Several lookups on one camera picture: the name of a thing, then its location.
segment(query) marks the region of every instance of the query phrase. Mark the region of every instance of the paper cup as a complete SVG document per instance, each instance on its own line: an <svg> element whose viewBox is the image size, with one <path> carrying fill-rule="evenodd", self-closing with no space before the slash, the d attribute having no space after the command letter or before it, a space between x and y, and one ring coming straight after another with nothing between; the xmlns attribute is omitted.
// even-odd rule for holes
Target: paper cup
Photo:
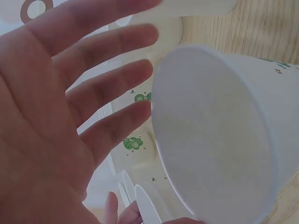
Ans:
<svg viewBox="0 0 299 224"><path fill-rule="evenodd" d="M145 223L157 223L152 220L154 217L160 218L159 223L183 217L194 219L182 204L169 182L163 185L154 185L149 182L137 184L135 186L135 195L140 214L143 218L146 217Z"/></svg>
<svg viewBox="0 0 299 224"><path fill-rule="evenodd" d="M271 210L299 164L298 85L297 66L204 46L161 62L152 91L157 147L197 218L257 224Z"/></svg>
<svg viewBox="0 0 299 224"><path fill-rule="evenodd" d="M147 164L155 158L153 140L147 133L132 133L112 149L108 161L114 175Z"/></svg>
<svg viewBox="0 0 299 224"><path fill-rule="evenodd" d="M169 18L165 17L163 19L151 19L151 20L140 20L140 18L135 15L131 15L120 20L117 20L115 23L109 26L110 29L121 28L124 26L131 26L143 23L153 24L158 32L159 39L158 41L149 47L134 50L132 52L128 52L123 54L124 61L126 63L135 61L137 59L142 59L147 56L147 54L160 52L165 49L170 50L177 47L177 45L181 42L183 35L183 21L182 18Z"/></svg>
<svg viewBox="0 0 299 224"><path fill-rule="evenodd" d="M135 194L144 224L161 224L174 219L159 193L150 184L137 184Z"/></svg>
<svg viewBox="0 0 299 224"><path fill-rule="evenodd" d="M160 5L135 15L136 20L182 17L191 15L219 15L229 13L238 0L164 0Z"/></svg>
<svg viewBox="0 0 299 224"><path fill-rule="evenodd" d="M122 201L123 201L125 207L128 207L131 204L131 202L129 201L129 198L128 198L128 195L127 195L127 192L126 192L124 186L121 183L119 183L118 188L120 190L121 198L122 198Z"/></svg>
<svg viewBox="0 0 299 224"><path fill-rule="evenodd" d="M155 186L168 184L166 173L159 158L156 158L150 165L139 169L123 170L123 183L131 202L136 200L135 185L151 182Z"/></svg>

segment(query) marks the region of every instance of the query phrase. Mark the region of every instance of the palm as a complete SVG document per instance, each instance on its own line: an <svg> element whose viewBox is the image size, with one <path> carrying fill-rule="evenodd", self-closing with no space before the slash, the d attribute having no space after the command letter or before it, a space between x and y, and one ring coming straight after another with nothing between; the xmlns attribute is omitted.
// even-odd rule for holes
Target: palm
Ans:
<svg viewBox="0 0 299 224"><path fill-rule="evenodd" d="M81 203L88 182L109 151L148 118L149 103L134 104L80 136L76 129L149 78L152 67L139 61L65 91L85 70L155 42L156 30L142 25L73 45L98 27L159 0L132 1L130 7L124 2L74 0L0 37L2 223L97 223Z"/></svg>

